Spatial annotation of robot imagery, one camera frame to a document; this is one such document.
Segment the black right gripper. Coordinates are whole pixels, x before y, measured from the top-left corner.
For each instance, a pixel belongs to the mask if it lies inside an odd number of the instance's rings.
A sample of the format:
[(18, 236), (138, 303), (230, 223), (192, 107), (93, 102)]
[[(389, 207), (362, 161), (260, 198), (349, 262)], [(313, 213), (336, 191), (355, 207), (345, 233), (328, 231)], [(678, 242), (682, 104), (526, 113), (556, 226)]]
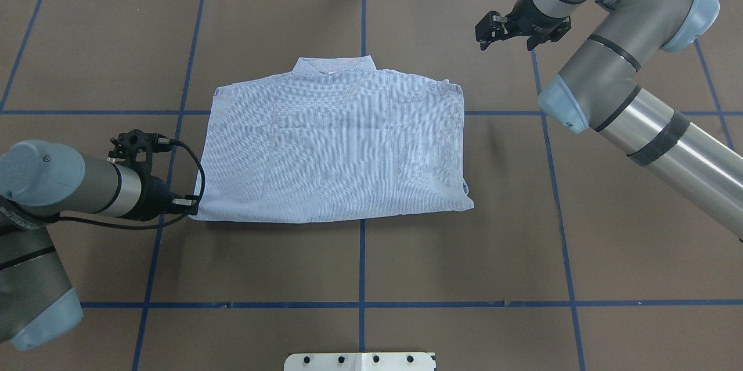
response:
[(491, 10), (475, 25), (475, 40), (480, 51), (496, 41), (515, 36), (527, 37), (528, 51), (546, 42), (557, 42), (572, 28), (571, 18), (550, 17), (540, 11), (533, 0), (517, 0), (507, 16)]

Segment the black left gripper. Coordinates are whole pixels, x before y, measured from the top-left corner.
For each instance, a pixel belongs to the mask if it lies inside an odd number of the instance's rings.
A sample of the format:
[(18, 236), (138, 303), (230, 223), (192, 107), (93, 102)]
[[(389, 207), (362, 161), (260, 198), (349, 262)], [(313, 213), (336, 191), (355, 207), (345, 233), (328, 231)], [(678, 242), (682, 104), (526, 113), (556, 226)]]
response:
[(172, 197), (165, 182), (154, 176), (149, 176), (144, 183), (144, 191), (138, 205), (135, 207), (136, 221), (154, 220), (161, 214), (197, 215), (201, 196), (186, 194)]

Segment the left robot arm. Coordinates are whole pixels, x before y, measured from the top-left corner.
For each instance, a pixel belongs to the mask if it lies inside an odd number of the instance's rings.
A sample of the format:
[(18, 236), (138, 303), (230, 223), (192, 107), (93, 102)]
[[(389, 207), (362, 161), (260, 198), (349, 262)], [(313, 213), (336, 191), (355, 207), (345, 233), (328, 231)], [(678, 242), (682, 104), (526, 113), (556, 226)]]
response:
[(156, 230), (160, 215), (196, 215), (196, 194), (177, 194), (152, 174), (152, 157), (185, 143), (135, 129), (111, 139), (106, 159), (71, 146), (26, 140), (2, 155), (2, 342), (19, 351), (47, 344), (83, 319), (78, 294), (50, 225), (71, 221), (120, 230)]

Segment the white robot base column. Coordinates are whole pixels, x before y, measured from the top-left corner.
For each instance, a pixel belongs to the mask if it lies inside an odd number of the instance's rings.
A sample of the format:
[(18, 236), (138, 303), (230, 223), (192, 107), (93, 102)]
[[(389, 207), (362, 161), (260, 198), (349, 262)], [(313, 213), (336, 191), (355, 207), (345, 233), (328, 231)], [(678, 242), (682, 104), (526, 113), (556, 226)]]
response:
[(297, 353), (284, 361), (284, 370), (436, 370), (429, 352)]

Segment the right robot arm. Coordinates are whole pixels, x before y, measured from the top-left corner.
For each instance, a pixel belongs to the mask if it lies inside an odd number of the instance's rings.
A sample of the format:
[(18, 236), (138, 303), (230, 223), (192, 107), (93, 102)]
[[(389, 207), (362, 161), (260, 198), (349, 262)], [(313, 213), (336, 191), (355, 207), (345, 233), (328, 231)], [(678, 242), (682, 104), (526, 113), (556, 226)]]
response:
[[(525, 36), (527, 48), (559, 41), (589, 0), (517, 0), (475, 25), (481, 50)], [(603, 22), (584, 40), (537, 101), (579, 134), (592, 129), (720, 225), (741, 238), (741, 155), (634, 81), (657, 51), (683, 50), (716, 21), (718, 0), (593, 0)]]

